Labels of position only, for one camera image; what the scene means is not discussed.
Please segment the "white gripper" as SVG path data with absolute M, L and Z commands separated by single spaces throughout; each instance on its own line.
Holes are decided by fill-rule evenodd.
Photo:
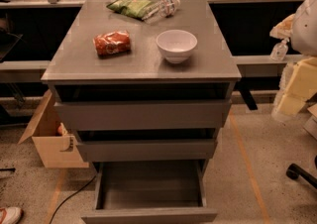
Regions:
M 276 39 L 290 38 L 294 15 L 291 14 L 275 25 L 269 35 Z M 273 115 L 294 116 L 317 93 L 317 58 L 302 59 L 295 66 L 285 88 L 285 94 L 278 93 L 273 102 Z

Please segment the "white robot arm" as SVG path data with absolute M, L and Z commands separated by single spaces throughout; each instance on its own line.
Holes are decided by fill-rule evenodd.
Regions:
M 317 0 L 305 0 L 296 12 L 275 25 L 271 37 L 289 39 L 303 59 L 283 70 L 272 117 L 286 121 L 294 117 L 317 93 Z

